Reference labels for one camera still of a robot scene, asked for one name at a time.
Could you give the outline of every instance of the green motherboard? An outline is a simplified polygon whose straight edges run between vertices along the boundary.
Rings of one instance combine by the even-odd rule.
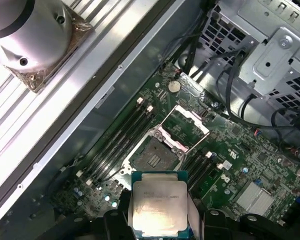
[[[129,102],[52,203],[97,217],[131,189],[131,171],[186,170],[190,193],[207,208],[233,219],[252,212],[281,223],[300,192],[298,166],[270,153],[277,148],[262,136],[256,140],[254,131],[229,120],[218,101],[168,64]]]

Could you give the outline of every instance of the sticker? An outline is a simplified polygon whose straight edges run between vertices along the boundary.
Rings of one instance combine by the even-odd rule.
[[[110,89],[103,95],[103,97],[100,99],[100,101],[95,105],[95,108],[98,109],[100,106],[107,100],[107,98],[110,96],[110,94],[115,90],[115,87],[112,86]]]

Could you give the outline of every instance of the ventilation grille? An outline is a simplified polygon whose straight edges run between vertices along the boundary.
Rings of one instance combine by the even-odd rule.
[[[226,23],[219,14],[220,8],[216,6],[209,14],[209,19],[202,31],[201,41],[205,51],[211,56],[220,55],[238,49],[249,50],[255,42],[253,37],[245,35],[241,30],[231,23]],[[234,57],[224,59],[224,66],[232,66]],[[300,74],[293,69],[288,69],[282,83],[276,86],[270,94],[269,102],[280,108],[299,108],[300,107]]]
[[[290,94],[281,94],[279,90],[274,89],[269,96],[285,108],[299,108],[300,76],[286,81],[285,87],[288,88]]]
[[[206,26],[203,29],[201,38],[204,44],[214,53],[220,55],[239,49],[246,35],[231,23],[226,23],[220,18],[220,9],[216,7],[210,14]],[[234,64],[234,57],[225,57],[224,60],[229,65]]]

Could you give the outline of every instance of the chipset heatsink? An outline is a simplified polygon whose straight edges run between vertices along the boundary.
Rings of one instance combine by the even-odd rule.
[[[246,212],[261,216],[265,214],[273,202],[274,199],[270,194],[253,182],[246,183],[236,200],[236,203]]]

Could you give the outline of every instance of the metal bracket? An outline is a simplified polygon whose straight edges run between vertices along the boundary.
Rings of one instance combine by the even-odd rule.
[[[279,28],[266,43],[259,44],[241,67],[240,79],[254,82],[261,95],[271,92],[290,69],[291,59],[300,49],[300,38],[287,28]]]

